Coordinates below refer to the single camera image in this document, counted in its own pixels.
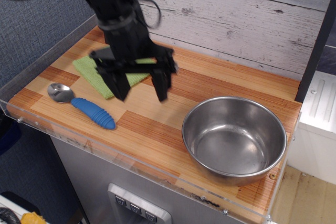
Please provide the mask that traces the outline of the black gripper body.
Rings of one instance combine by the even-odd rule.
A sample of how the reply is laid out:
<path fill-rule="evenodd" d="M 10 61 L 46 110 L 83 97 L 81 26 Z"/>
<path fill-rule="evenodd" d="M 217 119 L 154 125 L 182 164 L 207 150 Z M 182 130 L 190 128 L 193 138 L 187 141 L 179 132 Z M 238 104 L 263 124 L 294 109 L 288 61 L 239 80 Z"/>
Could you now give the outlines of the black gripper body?
<path fill-rule="evenodd" d="M 98 67 L 131 73 L 150 73 L 155 69 L 162 70 L 166 75 L 177 72 L 173 49 L 155 44 L 136 12 L 116 19 L 98 19 L 98 27 L 109 45 L 90 53 Z"/>

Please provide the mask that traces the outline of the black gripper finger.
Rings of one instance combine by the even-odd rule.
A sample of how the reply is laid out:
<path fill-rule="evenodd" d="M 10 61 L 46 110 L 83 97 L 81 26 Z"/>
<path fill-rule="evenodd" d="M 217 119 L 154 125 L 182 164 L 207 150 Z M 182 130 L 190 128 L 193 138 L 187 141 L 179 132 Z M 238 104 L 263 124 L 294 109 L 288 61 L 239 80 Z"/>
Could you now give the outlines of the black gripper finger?
<path fill-rule="evenodd" d="M 130 91 L 130 84 L 125 73 L 103 71 L 101 77 L 117 99 L 121 101 L 126 99 Z"/>
<path fill-rule="evenodd" d="M 158 100 L 163 102 L 167 99 L 167 92 L 171 87 L 171 73 L 155 69 L 151 72 L 151 77 Z"/>

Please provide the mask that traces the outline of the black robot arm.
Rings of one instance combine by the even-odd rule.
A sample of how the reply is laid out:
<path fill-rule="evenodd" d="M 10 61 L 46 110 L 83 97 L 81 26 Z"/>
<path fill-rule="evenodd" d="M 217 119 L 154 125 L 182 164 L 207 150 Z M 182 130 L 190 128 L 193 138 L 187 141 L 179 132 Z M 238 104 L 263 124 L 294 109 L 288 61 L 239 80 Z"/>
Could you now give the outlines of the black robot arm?
<path fill-rule="evenodd" d="M 159 101 L 166 100 L 171 75 L 177 72 L 173 49 L 151 40 L 140 0 L 85 1 L 94 10 L 108 44 L 108 48 L 93 51 L 89 56 L 114 96 L 121 101 L 127 97 L 128 73 L 148 73 Z"/>

